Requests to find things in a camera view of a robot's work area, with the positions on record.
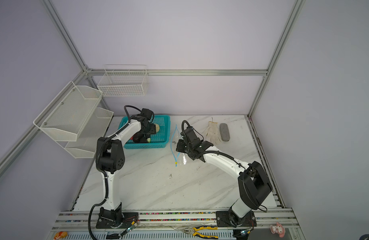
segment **blue plastic basket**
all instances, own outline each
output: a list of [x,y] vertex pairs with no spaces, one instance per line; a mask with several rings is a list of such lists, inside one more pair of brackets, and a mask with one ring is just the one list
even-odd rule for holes
[[[122,118],[119,128],[123,127],[127,122],[127,117]],[[138,148],[163,148],[170,140],[170,116],[169,115],[155,115],[153,123],[159,125],[159,132],[152,134],[150,143],[134,143],[132,140],[128,140],[124,146],[125,149],[138,149]]]

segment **white glove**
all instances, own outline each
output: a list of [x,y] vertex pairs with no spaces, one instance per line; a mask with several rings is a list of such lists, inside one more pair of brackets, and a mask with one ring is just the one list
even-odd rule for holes
[[209,122],[209,126],[206,128],[203,134],[205,135],[205,140],[211,142],[214,145],[220,144],[220,142],[222,141],[217,122]]

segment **yellow pliers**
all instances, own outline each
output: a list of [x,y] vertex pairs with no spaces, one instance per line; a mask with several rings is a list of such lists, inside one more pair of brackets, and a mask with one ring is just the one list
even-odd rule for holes
[[185,228],[182,230],[182,232],[187,233],[187,234],[192,234],[193,236],[205,238],[205,239],[218,239],[218,236],[207,236],[207,235],[203,235],[197,232],[199,230],[216,230],[216,229],[218,229],[218,227],[201,226],[198,228],[196,227]]

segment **mounting plate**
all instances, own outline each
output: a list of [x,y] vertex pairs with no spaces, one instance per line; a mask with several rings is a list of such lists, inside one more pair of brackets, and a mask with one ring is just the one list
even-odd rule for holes
[[[231,227],[229,224],[229,212],[228,211],[217,211],[216,213],[216,224],[218,227]],[[256,219],[253,211],[249,211],[245,216],[245,221],[240,225],[240,227],[251,227],[252,223],[254,223],[254,227],[256,227]]]
[[[123,219],[130,219],[132,220],[132,217],[136,216],[136,219],[139,218],[139,213],[137,212],[122,212],[123,214]],[[129,228],[131,226],[132,221],[123,221],[122,224],[120,225],[119,228]],[[97,229],[103,229],[103,228],[111,228],[111,226],[113,226],[113,222],[105,219],[105,218],[99,218],[97,221],[97,225],[95,226],[95,228]]]

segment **white marble surface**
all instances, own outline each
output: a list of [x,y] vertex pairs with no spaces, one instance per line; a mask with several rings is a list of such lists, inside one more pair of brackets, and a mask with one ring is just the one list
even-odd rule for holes
[[[114,133],[121,117],[114,117],[107,135]],[[235,158],[260,163],[260,159],[243,115],[171,116],[171,133],[187,120],[202,133],[209,121],[227,123],[230,141],[216,145]],[[201,160],[187,159],[187,164],[175,166],[170,142],[159,149],[124,149],[126,161],[118,171],[122,209],[172,210],[216,209],[230,207],[239,197],[238,183],[219,168]],[[74,211],[89,211],[103,199],[101,174],[95,165],[87,177]],[[272,193],[263,202],[272,208],[276,203]]]

